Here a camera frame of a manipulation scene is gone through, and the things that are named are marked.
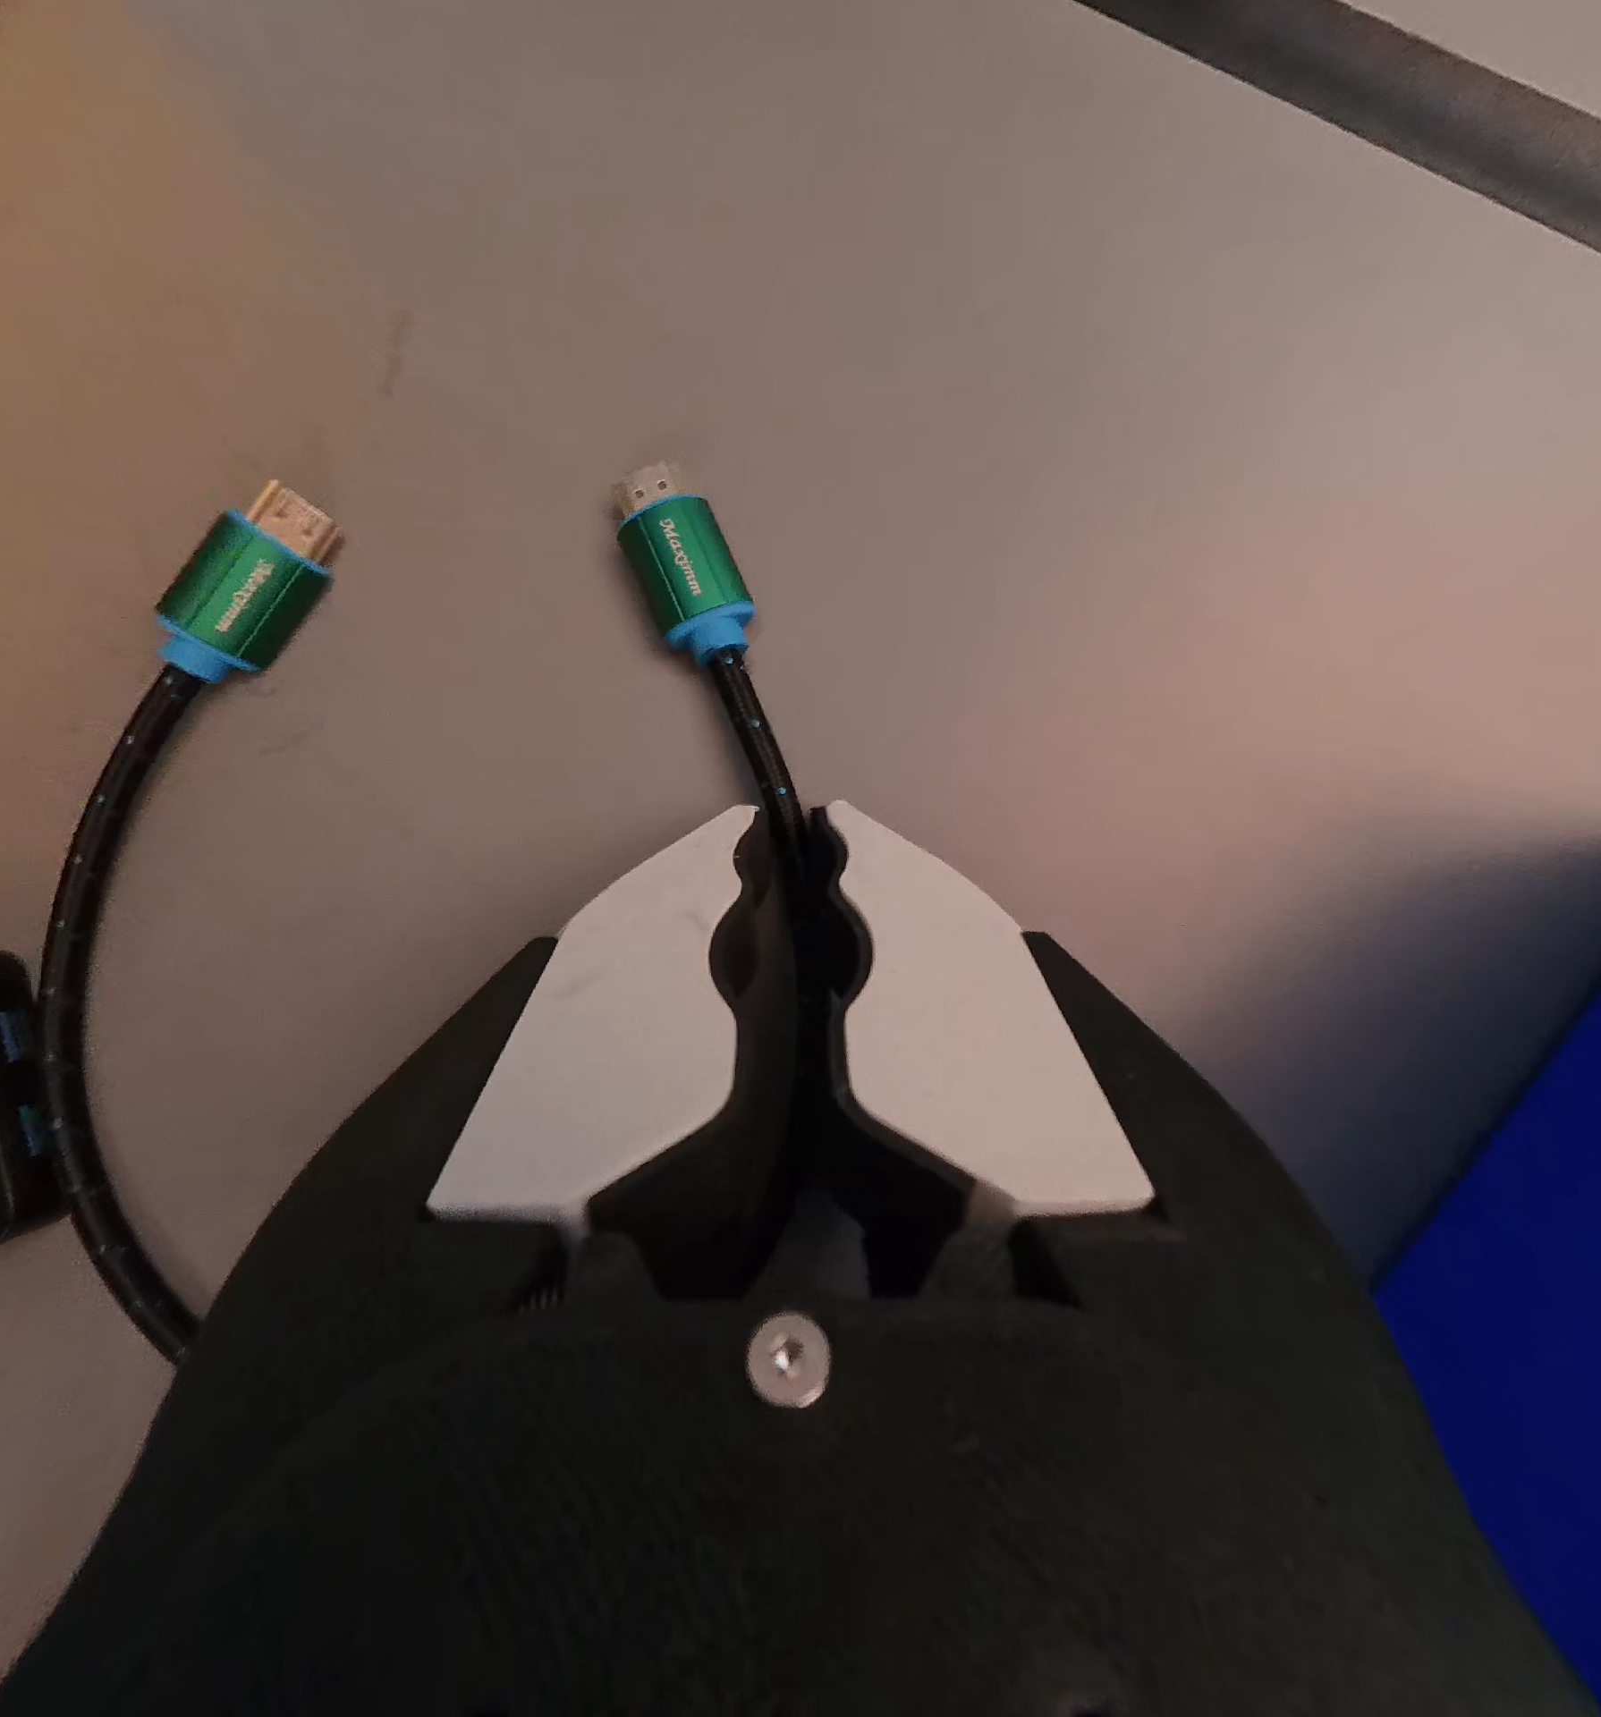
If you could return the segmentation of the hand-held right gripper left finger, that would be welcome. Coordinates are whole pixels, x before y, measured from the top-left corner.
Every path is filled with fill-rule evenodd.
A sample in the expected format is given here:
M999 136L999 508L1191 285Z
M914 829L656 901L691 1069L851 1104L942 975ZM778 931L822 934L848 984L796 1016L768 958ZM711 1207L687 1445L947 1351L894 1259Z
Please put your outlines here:
M564 923L427 1213L621 1235L661 1292L735 1296L779 1228L798 1034L772 837L735 803Z

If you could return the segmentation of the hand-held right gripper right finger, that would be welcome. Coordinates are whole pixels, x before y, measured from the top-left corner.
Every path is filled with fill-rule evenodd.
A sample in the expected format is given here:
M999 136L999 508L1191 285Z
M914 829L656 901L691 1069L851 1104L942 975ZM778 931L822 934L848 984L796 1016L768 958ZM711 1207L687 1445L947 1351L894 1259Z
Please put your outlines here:
M1139 1222L1156 1187L1016 918L848 802L811 813L811 1158L874 1298L958 1235Z

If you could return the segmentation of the blue plastic bin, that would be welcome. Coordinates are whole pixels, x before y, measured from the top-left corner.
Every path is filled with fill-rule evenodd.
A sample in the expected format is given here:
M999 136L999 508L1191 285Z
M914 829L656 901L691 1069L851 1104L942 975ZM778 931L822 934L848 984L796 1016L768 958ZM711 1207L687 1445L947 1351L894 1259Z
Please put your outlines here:
M1601 982L1373 1298L1482 1536L1601 1705Z

